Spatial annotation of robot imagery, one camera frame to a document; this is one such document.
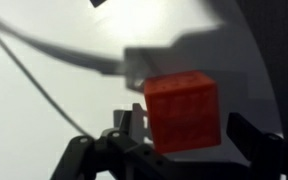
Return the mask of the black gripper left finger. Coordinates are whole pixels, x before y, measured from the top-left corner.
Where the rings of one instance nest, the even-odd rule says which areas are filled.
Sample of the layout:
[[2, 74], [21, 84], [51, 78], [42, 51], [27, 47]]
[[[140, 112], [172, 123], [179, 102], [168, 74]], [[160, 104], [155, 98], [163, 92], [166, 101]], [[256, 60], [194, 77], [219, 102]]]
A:
[[132, 112], [124, 111], [117, 128], [99, 139], [77, 136], [70, 140], [50, 180], [96, 180], [109, 171], [116, 180], [176, 180], [178, 163], [130, 137]]

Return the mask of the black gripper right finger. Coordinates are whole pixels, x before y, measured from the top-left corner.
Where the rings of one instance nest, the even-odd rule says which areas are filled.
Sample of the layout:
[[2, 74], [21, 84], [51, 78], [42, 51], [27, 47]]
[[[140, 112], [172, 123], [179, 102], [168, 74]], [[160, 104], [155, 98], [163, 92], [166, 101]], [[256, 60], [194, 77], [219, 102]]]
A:
[[288, 177], [288, 142], [263, 133], [239, 113], [228, 116], [226, 134], [250, 162], [248, 180], [280, 180]]

